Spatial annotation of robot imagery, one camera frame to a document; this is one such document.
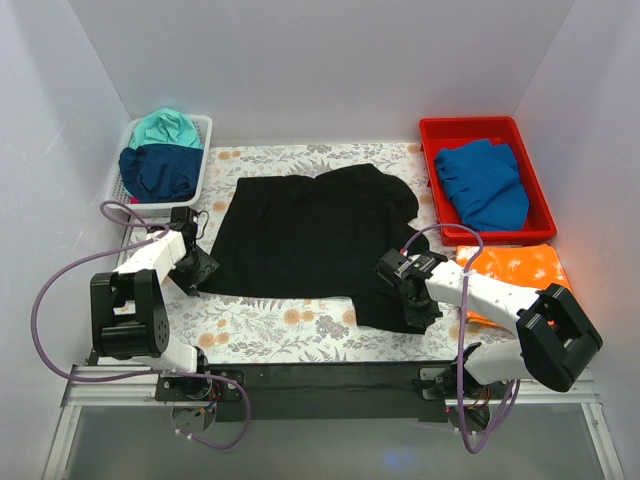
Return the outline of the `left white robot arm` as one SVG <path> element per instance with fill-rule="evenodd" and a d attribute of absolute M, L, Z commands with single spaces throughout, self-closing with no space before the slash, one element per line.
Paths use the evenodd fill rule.
<path fill-rule="evenodd" d="M 173 208 L 168 229 L 153 227 L 145 240 L 113 272 L 91 279 L 93 348 L 100 357 L 165 372 L 166 388 L 204 399 L 213 388 L 205 354 L 171 335 L 161 284 L 170 279 L 186 295 L 197 296 L 219 263 L 197 245 L 197 213 L 189 207 Z"/>

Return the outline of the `black t shirt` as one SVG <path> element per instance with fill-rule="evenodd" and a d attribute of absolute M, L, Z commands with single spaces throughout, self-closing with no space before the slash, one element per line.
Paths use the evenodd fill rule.
<path fill-rule="evenodd" d="M 422 334 L 401 296 L 375 271 L 415 234 L 419 202 L 371 164 L 315 178 L 241 178 L 215 238 L 217 270 L 204 293 L 274 299 L 347 297 L 358 325 Z"/>

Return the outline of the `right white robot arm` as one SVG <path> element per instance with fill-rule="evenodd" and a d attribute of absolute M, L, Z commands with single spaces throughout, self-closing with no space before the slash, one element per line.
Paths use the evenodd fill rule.
<path fill-rule="evenodd" d="M 410 312 L 438 303 L 470 310 L 506 328 L 514 339 L 472 344 L 434 383 L 475 397 L 496 382 L 532 379 L 548 389 L 569 391 L 603 340 L 573 293 L 556 283 L 544 289 L 509 284 L 467 272 L 446 257 L 408 257 L 390 250 L 377 274 L 395 287 Z"/>

